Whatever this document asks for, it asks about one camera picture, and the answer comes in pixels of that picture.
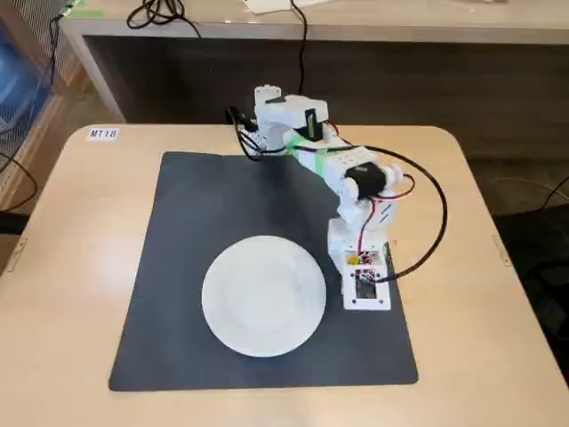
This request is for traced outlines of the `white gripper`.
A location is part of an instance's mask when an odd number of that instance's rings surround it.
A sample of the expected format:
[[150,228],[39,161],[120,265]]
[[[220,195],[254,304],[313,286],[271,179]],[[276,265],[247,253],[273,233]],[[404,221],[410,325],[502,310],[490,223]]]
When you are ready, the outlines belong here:
[[327,248],[341,275],[344,308],[349,302],[348,263],[384,263],[388,228],[395,220],[398,205],[397,200],[340,198],[339,218],[328,223]]

